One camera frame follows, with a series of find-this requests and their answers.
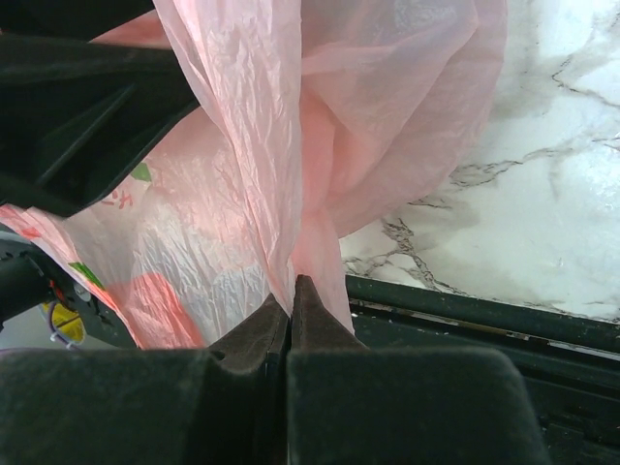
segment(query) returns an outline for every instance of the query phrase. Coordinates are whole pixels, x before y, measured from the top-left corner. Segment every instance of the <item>marble countertop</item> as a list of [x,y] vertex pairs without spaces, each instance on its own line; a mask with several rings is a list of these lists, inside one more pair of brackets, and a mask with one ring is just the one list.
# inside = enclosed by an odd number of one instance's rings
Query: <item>marble countertop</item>
[[347,272],[620,323],[620,1],[509,1],[495,106],[432,195],[342,239]]

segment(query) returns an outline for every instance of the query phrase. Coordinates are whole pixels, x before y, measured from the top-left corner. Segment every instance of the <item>black plastic part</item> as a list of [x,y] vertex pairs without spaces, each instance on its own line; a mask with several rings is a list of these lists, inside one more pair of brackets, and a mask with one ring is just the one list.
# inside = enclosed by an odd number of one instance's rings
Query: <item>black plastic part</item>
[[294,465],[551,463],[496,351],[291,352],[288,371]]
[[503,352],[525,378],[554,465],[620,463],[620,361],[396,312],[357,305],[352,311],[357,337],[373,350]]
[[3,1],[0,30],[88,41],[153,8],[152,0]]
[[32,261],[0,254],[0,329],[9,318],[51,297],[48,280]]
[[78,463],[276,463],[286,438],[269,428],[284,414],[273,401],[288,328],[271,300],[211,351],[5,356],[3,464],[64,465],[63,444]]
[[[133,348],[136,347],[134,339],[131,337],[127,327],[118,318],[116,313],[107,308],[105,304],[92,296],[89,300],[83,300],[76,293],[75,282],[58,264],[46,255],[41,249],[32,242],[20,237],[14,232],[0,228],[0,258],[22,257],[23,260],[34,265],[45,277],[47,288],[53,282],[56,289],[62,294],[61,301],[67,307],[79,313],[84,328],[88,335],[96,337],[115,347]],[[13,276],[4,276],[0,279],[0,287],[15,287],[18,283]],[[30,293],[21,290],[23,303],[18,306],[9,305],[8,302],[0,300],[2,311],[12,315],[32,308],[40,303],[44,303],[55,298],[51,293],[43,296],[42,288],[35,288]],[[28,299],[29,307],[25,308],[25,299]]]
[[367,350],[326,310],[308,276],[299,276],[295,283],[292,321],[293,349]]
[[171,50],[0,35],[0,203],[71,216],[198,102]]
[[347,276],[347,291],[354,303],[373,302],[404,315],[421,313],[620,354],[620,321],[597,322],[355,276]]

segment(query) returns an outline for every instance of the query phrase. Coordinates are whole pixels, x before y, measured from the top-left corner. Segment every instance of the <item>yellow circular part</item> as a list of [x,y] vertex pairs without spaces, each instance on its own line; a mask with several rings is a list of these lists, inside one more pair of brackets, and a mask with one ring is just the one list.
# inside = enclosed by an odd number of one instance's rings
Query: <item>yellow circular part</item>
[[[44,304],[43,308],[46,313],[49,313],[49,307],[50,305],[48,303]],[[56,303],[52,322],[54,326],[56,326],[56,329],[58,329],[58,332],[78,344],[86,337],[84,324],[78,313],[69,310],[61,303]]]

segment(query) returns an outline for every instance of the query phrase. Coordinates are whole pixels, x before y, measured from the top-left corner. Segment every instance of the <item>red print on bag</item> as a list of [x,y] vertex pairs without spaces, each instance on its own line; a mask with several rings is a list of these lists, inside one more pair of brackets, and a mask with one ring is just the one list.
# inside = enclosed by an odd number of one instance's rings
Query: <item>red print on bag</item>
[[111,193],[111,200],[107,198],[101,201],[104,205],[117,206],[119,210],[125,208],[125,205],[134,206],[134,199],[131,194],[125,194],[122,189],[114,189]]

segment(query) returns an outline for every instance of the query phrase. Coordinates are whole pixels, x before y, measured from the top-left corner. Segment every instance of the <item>plastic bag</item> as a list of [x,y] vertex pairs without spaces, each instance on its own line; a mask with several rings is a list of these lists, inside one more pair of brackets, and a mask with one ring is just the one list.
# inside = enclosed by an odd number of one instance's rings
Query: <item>plastic bag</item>
[[506,39],[497,0],[155,0],[100,38],[170,39],[201,103],[107,199],[0,208],[142,347],[208,344],[315,280],[350,330],[338,237],[428,194],[475,142]]

